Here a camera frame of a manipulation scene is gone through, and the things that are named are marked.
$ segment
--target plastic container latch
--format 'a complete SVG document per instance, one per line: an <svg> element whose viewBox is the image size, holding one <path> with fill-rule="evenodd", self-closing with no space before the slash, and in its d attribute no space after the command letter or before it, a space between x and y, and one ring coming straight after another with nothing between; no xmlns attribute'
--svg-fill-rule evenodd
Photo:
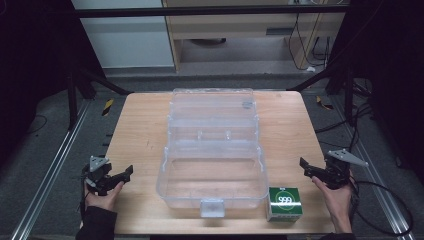
<svg viewBox="0 0 424 240"><path fill-rule="evenodd" d="M227 141L231 140L231 131L230 130L225 131L225 139Z"/></svg>
<svg viewBox="0 0 424 240"><path fill-rule="evenodd" d="M197 140L201 141L202 140L202 136L203 136L203 132L202 131L197 131Z"/></svg>
<svg viewBox="0 0 424 240"><path fill-rule="evenodd" d="M200 201L200 216L202 218L221 218L225 216L224 200L202 199Z"/></svg>

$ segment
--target human hand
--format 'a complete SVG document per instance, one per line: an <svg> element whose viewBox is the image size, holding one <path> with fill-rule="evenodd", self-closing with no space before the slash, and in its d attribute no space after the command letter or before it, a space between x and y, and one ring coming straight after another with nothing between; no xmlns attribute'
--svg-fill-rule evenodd
<svg viewBox="0 0 424 240"><path fill-rule="evenodd" d="M349 184L336 189L329 189L319 178L313 176L312 182L321 190L325 204L330 212L336 233L352 233L349 219L349 206L352 189Z"/></svg>
<svg viewBox="0 0 424 240"><path fill-rule="evenodd" d="M116 187L108 193L108 195L98 196L90 192L87 188L87 184L85 184L85 194L87 194L87 197L85 198L85 205L87 207L93 206L113 211L116 198L118 197L119 192L121 192L123 186L124 182L119 182Z"/></svg>

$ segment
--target clear plastic container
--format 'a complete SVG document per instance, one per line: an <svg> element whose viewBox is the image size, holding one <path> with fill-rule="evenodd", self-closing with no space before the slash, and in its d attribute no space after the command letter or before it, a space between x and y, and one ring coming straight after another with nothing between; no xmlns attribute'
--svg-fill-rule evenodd
<svg viewBox="0 0 424 240"><path fill-rule="evenodd" d="M224 217L268 194L251 89L176 89L157 192L172 208Z"/></svg>

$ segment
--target black sleeve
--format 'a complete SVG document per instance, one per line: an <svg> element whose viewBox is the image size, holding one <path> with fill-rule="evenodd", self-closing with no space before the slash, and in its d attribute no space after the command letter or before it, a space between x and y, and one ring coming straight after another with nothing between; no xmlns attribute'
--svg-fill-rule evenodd
<svg viewBox="0 0 424 240"><path fill-rule="evenodd" d="M113 240L115 222L118 214L98 207L88 207L83 226L77 233L76 240Z"/></svg>
<svg viewBox="0 0 424 240"><path fill-rule="evenodd" d="M320 240L356 240L356 237L353 233L330 233L320 238Z"/></svg>

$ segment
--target green box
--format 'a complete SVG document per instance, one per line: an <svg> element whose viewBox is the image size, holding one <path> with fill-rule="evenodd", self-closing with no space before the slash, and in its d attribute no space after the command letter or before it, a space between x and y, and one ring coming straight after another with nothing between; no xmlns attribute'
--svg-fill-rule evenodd
<svg viewBox="0 0 424 240"><path fill-rule="evenodd" d="M269 188L267 206L269 222L295 222L302 214L302 204L297 188Z"/></svg>

